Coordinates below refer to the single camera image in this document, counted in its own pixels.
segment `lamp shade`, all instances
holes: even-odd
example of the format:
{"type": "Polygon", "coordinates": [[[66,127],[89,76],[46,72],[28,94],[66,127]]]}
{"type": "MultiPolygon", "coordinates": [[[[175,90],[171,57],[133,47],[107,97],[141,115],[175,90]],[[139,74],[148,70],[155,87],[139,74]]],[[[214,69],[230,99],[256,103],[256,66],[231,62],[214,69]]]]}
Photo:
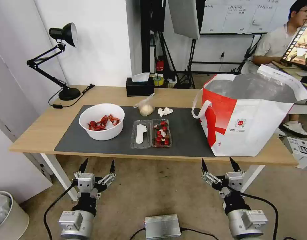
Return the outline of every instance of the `lamp shade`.
{"type": "Polygon", "coordinates": [[[74,23],[68,23],[62,29],[61,28],[50,28],[49,34],[50,34],[50,37],[52,37],[53,39],[64,40],[73,47],[77,46],[78,35],[77,35],[77,29],[74,23]]]}

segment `gray desk mat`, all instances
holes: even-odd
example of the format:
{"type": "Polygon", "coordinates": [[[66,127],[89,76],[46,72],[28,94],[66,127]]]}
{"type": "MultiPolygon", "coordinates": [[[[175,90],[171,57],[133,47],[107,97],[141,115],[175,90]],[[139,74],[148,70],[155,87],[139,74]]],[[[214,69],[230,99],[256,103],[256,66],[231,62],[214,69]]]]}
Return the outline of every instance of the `gray desk mat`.
{"type": "Polygon", "coordinates": [[[187,157],[214,157],[207,138],[202,130],[199,119],[194,119],[191,108],[172,108],[174,112],[162,118],[170,121],[172,136],[171,148],[132,149],[131,135],[133,122],[136,120],[162,119],[157,113],[148,117],[140,115],[139,110],[133,107],[122,106],[125,112],[123,129],[113,139],[97,141],[89,137],[79,125],[79,117],[83,111],[92,105],[84,105],[72,121],[71,125],[54,149],[59,152],[102,153],[102,154],[129,154],[155,156],[187,156],[187,157]]]}

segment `white shirt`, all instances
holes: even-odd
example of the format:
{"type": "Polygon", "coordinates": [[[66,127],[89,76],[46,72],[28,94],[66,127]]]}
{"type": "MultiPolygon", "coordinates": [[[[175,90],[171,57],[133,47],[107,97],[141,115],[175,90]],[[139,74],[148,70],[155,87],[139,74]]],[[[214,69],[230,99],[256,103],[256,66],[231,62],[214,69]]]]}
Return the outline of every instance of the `white shirt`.
{"type": "MultiPolygon", "coordinates": [[[[287,33],[287,24],[277,28],[276,30],[267,33],[261,38],[258,43],[254,56],[267,56],[267,57],[282,57],[287,50],[294,35],[287,33]]],[[[258,66],[247,61],[241,70],[241,73],[252,73],[258,70],[258,66]]]]}

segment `shopping bag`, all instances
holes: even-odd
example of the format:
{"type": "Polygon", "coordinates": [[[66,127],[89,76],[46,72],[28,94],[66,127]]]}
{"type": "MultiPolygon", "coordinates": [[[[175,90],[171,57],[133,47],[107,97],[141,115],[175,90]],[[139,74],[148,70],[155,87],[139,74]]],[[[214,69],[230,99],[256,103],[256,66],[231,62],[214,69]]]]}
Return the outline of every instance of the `shopping bag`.
{"type": "Polygon", "coordinates": [[[293,104],[304,99],[307,90],[300,81],[261,65],[257,73],[215,75],[197,93],[192,115],[200,118],[215,156],[256,156],[293,104]]]}

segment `sneaker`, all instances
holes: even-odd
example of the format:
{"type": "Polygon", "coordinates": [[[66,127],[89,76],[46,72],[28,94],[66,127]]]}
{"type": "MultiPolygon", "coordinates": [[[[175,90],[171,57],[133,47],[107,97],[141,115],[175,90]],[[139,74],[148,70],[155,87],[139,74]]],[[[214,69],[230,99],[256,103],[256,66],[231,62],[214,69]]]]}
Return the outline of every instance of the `sneaker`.
{"type": "Polygon", "coordinates": [[[278,135],[278,137],[285,137],[286,134],[282,132],[279,128],[274,131],[274,134],[278,135]]]}
{"type": "Polygon", "coordinates": [[[300,138],[307,138],[307,132],[303,130],[302,124],[299,122],[287,122],[284,123],[280,128],[286,132],[292,133],[294,136],[300,138]]]}

